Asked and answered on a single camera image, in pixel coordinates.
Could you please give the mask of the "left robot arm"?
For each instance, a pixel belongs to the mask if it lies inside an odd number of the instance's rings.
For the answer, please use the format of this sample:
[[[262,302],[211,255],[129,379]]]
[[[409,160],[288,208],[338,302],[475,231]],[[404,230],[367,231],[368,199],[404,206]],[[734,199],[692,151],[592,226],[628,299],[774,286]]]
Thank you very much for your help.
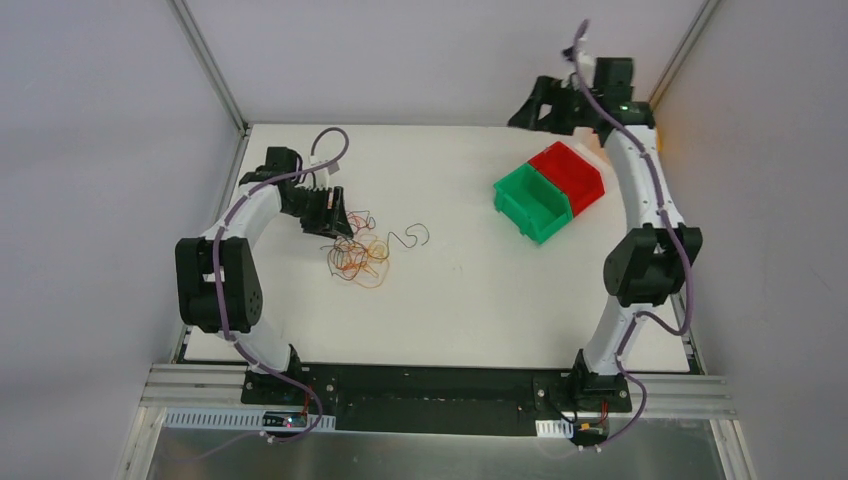
[[[306,234],[350,237],[344,190],[315,182],[338,168],[342,156],[318,162],[287,147],[272,147],[264,164],[239,181],[237,197],[212,227],[175,246],[177,296],[181,320],[216,335],[248,364],[281,404],[293,404],[306,388],[294,347],[267,319],[253,257],[259,237],[275,217],[296,218]]]

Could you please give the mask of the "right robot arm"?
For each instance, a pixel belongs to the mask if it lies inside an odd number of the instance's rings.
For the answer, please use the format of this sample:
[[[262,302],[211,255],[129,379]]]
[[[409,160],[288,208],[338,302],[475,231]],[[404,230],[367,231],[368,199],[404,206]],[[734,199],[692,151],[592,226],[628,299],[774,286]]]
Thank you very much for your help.
[[[566,79],[537,77],[527,100],[507,124],[560,135],[590,129],[618,181],[627,232],[604,261],[608,300],[564,386],[573,405],[590,410],[629,397],[632,378],[624,360],[645,322],[677,337],[688,334],[694,310],[692,266],[703,234],[685,223],[671,198],[660,165],[653,111],[648,103],[633,98],[633,60],[581,61],[571,50],[564,53],[573,73]]]

